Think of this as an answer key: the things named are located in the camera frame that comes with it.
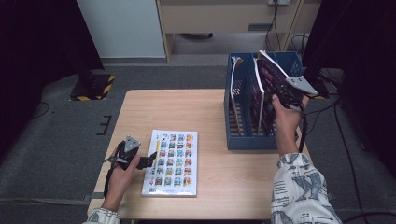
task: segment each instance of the hand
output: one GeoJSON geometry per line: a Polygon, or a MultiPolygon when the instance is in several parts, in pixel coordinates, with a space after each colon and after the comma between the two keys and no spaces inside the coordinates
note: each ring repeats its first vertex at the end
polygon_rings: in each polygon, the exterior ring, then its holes
{"type": "MultiPolygon", "coordinates": [[[[308,97],[303,97],[304,107],[308,104],[308,100],[308,97]]],[[[285,108],[276,95],[273,96],[272,104],[276,112],[276,142],[279,155],[283,156],[291,152],[298,152],[295,143],[295,132],[300,124],[301,113],[297,110],[285,108]]]]}
{"type": "MultiPolygon", "coordinates": [[[[115,156],[116,152],[117,149],[114,150],[112,155],[115,156]]],[[[115,167],[113,174],[111,175],[108,183],[107,196],[102,204],[103,208],[113,212],[117,212],[119,210],[122,197],[132,182],[134,169],[136,169],[139,161],[140,155],[136,154],[126,170],[123,170],[119,165],[117,165],[117,163],[114,164],[115,167]]]]}

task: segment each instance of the patterned sleeve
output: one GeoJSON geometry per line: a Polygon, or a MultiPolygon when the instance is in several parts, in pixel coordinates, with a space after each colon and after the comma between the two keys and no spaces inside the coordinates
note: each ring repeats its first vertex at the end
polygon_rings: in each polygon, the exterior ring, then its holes
{"type": "Polygon", "coordinates": [[[305,154],[286,154],[277,167],[272,223],[342,223],[327,198],[324,176],[305,154]]]}
{"type": "Polygon", "coordinates": [[[120,224],[120,215],[104,208],[95,208],[83,224],[120,224]]]}

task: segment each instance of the gray carpet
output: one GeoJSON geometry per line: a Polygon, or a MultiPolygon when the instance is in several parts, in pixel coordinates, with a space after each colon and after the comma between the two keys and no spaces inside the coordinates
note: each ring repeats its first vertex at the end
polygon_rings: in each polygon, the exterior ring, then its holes
{"type": "MultiPolygon", "coordinates": [[[[106,70],[116,78],[102,101],[69,101],[77,76],[66,77],[44,89],[45,104],[40,104],[35,112],[38,118],[27,124],[0,166],[0,202],[3,202],[0,223],[83,222],[88,203],[82,199],[94,189],[125,93],[137,89],[220,89],[225,86],[226,76],[225,66],[112,66],[106,70]],[[101,123],[107,122],[105,116],[111,117],[109,127],[105,135],[98,135],[104,131],[101,123]],[[48,203],[37,203],[35,199],[48,203]],[[55,205],[54,200],[69,205],[55,205]]],[[[331,104],[336,98],[312,100],[307,113],[331,104]]],[[[395,212],[395,179],[374,152],[361,150],[345,111],[337,106],[337,113],[353,161],[363,210],[395,212]]],[[[308,130],[315,117],[308,116],[308,130]]],[[[358,215],[352,171],[332,108],[320,114],[306,143],[313,163],[326,176],[333,196],[331,204],[339,217],[345,220],[358,215]]],[[[367,219],[369,223],[396,223],[395,217],[367,219]]],[[[350,223],[363,223],[363,220],[350,223]]]]}

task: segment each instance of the black curtain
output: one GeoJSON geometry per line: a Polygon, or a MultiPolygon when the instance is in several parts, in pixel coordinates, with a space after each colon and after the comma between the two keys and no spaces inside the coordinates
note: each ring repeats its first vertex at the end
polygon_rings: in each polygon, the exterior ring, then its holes
{"type": "Polygon", "coordinates": [[[75,0],[0,1],[0,161],[63,77],[104,69],[75,0]]]}
{"type": "Polygon", "coordinates": [[[344,109],[363,147],[396,177],[396,1],[322,0],[303,57],[307,79],[341,68],[344,109]]]}

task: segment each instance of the blue crate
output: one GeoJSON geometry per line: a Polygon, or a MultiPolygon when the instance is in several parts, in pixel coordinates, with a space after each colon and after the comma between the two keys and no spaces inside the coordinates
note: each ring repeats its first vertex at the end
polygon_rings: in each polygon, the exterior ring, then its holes
{"type": "MultiPolygon", "coordinates": [[[[302,75],[303,66],[295,52],[267,52],[267,54],[279,64],[290,76],[302,75]]],[[[224,115],[227,134],[227,148],[229,150],[257,150],[277,149],[274,135],[255,135],[252,131],[250,119],[251,79],[255,76],[253,59],[257,53],[230,53],[224,94],[224,115]],[[233,71],[232,57],[240,57],[244,60],[233,73],[233,86],[231,87],[231,74],[233,71]],[[239,109],[238,118],[242,126],[242,134],[236,128],[233,110],[230,108],[230,91],[233,91],[234,99],[239,109]]]]}

